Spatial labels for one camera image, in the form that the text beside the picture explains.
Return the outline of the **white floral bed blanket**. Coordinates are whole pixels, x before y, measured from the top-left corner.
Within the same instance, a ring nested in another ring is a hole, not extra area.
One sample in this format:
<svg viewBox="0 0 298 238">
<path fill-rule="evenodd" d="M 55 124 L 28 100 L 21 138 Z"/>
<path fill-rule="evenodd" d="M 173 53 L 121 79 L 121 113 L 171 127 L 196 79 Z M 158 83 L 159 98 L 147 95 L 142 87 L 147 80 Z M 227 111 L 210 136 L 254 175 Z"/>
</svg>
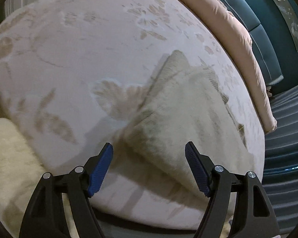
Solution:
<svg viewBox="0 0 298 238">
<path fill-rule="evenodd" d="M 128 123 L 173 51 L 215 74 L 249 152 L 264 130 L 244 79 L 208 27 L 180 0 L 38 0 L 0 24 L 0 107 L 47 170 L 97 155 Z M 262 171 L 254 171 L 259 178 Z M 207 207 L 177 181 L 114 148 L 93 207 L 162 228 L 195 229 Z"/>
</svg>

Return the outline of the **cream knitted sweater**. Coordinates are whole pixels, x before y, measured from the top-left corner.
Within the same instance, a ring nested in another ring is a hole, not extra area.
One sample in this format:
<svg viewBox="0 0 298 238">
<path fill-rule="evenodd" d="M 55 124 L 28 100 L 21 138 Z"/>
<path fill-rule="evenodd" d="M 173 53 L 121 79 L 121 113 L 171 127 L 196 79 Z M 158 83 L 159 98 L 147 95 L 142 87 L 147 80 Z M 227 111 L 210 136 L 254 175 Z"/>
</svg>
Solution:
<svg viewBox="0 0 298 238">
<path fill-rule="evenodd" d="M 263 169 L 263 158 L 248 151 L 215 74 L 190 66 L 184 53 L 176 50 L 142 92 L 127 125 L 114 134 L 113 143 L 117 152 L 142 157 L 199 195 L 185 159 L 189 141 L 232 173 Z"/>
</svg>

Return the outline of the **white fluffy rug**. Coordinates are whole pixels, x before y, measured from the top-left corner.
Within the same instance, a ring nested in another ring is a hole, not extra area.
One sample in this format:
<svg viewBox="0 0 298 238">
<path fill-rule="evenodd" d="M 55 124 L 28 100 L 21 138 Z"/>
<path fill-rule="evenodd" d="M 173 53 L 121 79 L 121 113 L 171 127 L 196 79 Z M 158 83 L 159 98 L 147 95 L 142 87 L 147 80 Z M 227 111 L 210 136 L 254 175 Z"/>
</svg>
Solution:
<svg viewBox="0 0 298 238">
<path fill-rule="evenodd" d="M 12 237 L 19 236 L 30 197 L 45 172 L 17 127 L 0 118 L 0 221 Z"/>
</svg>

